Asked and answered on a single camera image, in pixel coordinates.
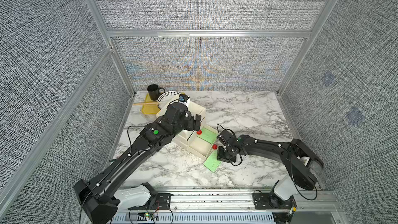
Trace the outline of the green sponge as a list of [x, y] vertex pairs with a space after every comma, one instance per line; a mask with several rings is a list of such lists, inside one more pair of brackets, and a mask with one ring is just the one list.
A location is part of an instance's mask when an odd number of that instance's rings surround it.
[[217, 159], [217, 153], [218, 152], [216, 150], [213, 150], [209, 157], [203, 163], [204, 167], [209, 169], [212, 173], [214, 173], [221, 164], [221, 161]]
[[203, 128], [202, 130], [202, 134], [201, 135], [197, 135], [200, 139], [206, 141], [207, 143], [213, 145], [214, 142], [217, 139], [218, 133], [207, 129], [207, 128]]

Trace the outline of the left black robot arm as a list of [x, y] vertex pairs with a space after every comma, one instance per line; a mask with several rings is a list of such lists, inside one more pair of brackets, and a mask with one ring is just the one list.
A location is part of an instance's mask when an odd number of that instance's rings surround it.
[[171, 103], [163, 116], [144, 126], [131, 146], [110, 166], [88, 181], [80, 179], [74, 191], [81, 211], [91, 223], [108, 223], [121, 203], [115, 193], [126, 179], [180, 132], [200, 130], [201, 120], [202, 116], [192, 115], [186, 105]]

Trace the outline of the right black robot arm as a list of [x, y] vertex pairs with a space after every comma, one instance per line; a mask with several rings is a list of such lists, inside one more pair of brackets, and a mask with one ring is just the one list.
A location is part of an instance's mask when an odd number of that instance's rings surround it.
[[236, 135], [230, 129], [217, 136], [222, 146], [217, 160], [236, 165], [244, 156], [258, 156], [283, 164], [288, 175], [279, 180], [271, 191], [273, 200], [287, 201], [301, 190], [317, 190], [316, 184], [324, 168], [322, 160], [299, 139], [290, 142], [271, 142], [248, 135]]

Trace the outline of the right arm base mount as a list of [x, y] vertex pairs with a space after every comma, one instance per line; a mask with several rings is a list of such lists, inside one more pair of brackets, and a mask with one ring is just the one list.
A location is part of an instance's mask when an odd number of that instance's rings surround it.
[[291, 196], [288, 200], [283, 200], [275, 193], [275, 188], [279, 180], [274, 184], [270, 192], [261, 192], [255, 190], [252, 194], [252, 200], [255, 209], [294, 209], [297, 207], [295, 199]]

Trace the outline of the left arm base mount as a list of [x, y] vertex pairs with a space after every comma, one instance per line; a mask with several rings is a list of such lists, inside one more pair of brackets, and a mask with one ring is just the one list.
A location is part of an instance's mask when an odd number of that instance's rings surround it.
[[169, 210], [171, 205], [170, 193], [159, 193], [149, 183], [129, 189], [127, 199], [128, 210]]

